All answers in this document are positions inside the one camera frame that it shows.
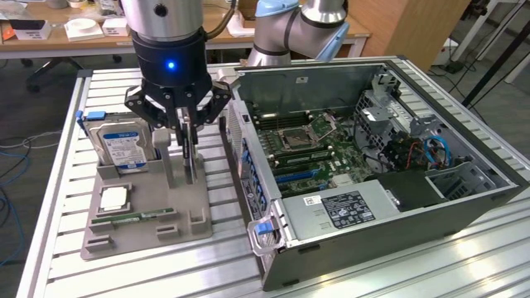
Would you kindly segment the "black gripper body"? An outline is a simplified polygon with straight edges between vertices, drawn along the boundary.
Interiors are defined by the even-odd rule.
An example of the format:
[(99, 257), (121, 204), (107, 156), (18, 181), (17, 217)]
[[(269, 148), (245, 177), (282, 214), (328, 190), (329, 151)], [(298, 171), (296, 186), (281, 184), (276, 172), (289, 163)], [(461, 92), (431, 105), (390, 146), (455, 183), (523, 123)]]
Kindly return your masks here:
[(132, 41), (142, 83), (130, 91), (130, 105), (149, 96), (162, 107), (194, 109), (212, 87), (204, 31), (176, 41), (149, 40), (133, 32)]

